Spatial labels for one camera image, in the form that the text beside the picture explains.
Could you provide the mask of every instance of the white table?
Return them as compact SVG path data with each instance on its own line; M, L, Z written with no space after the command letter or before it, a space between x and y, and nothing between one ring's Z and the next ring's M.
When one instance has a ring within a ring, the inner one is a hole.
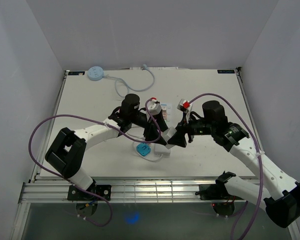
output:
M150 97L156 97L162 103L172 104L172 120L169 124L176 126L182 113L176 109L181 98L191 100L201 93L216 93L225 97L240 113L248 126L252 123L246 108L238 79L235 74L218 74L216 70L170 69L153 70L156 82L146 92L138 92L141 106ZM144 70L111 70L105 71L110 76L123 78L134 88L144 88L152 80ZM194 103L193 110L203 115L202 103L215 97L206 96ZM121 105L121 98L116 94L114 81L102 79L90 81L85 75L67 76L57 114L74 114L103 121L114 108ZM242 125L231 109L220 100L225 107L229 121ZM79 119L62 117L55 120L48 146L52 143L61 128L71 130L92 125ZM142 129L130 131L142 136ZM195 178L216 177L223 171L231 171L242 177L254 176L238 159L218 146L210 136L195 136L193 143L186 148L173 147L169 158L158 163L148 162L140 158L131 147L132 142L125 137L110 139L86 151L82 166L92 177L114 178ZM52 166L44 161L43 165L51 170ZM53 177L42 170L43 178Z

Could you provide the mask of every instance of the white wall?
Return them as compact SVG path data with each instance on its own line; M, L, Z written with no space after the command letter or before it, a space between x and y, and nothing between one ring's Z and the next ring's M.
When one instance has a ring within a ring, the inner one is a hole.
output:
M243 74L265 152L300 181L300 0L278 2Z
M52 114L62 75L26 1L0 0L0 240L10 236L22 183L33 170L29 135ZM38 137L35 152L39 144Z
M242 66L278 0L27 0L65 70Z

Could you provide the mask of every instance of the robotic arm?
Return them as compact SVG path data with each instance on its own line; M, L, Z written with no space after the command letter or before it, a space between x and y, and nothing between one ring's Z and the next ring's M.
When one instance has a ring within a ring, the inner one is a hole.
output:
M238 124L228 122L225 110L218 101L208 101L202 105L204 117L192 111L192 104L181 100L178 109L183 112L182 120L173 128L168 128L163 120L159 102L153 98L148 106L161 129L161 135L147 113L139 109L140 98L128 94L112 114L103 121L105 125L93 125L84 129L69 130L63 128L46 153L45 159L63 177L84 190L91 191L95 181L81 168L84 152L90 147L121 134L107 125L110 124L127 132L132 124L144 128L146 141L158 138L156 144L166 148L179 146L185 148L196 135L211 135L213 140L226 151L242 161L256 176L260 168L254 142L248 133ZM262 155L264 170L263 201L261 208L279 226L285 228L300 216L300 183L284 173L266 155ZM213 196L234 195L256 203L259 187L242 180L231 172L223 173L210 189L199 194Z

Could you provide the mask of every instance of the white adapter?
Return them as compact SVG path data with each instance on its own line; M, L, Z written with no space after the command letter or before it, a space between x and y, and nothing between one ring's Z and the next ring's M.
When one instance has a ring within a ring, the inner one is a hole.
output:
M154 154L168 157L171 154L171 149L167 149L164 145L154 144Z

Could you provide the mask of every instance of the blue round object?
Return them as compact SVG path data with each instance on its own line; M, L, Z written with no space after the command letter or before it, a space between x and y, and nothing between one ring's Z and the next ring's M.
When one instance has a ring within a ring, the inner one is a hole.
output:
M101 67L91 67L88 71L88 77L92 81L99 81L104 77L104 71Z

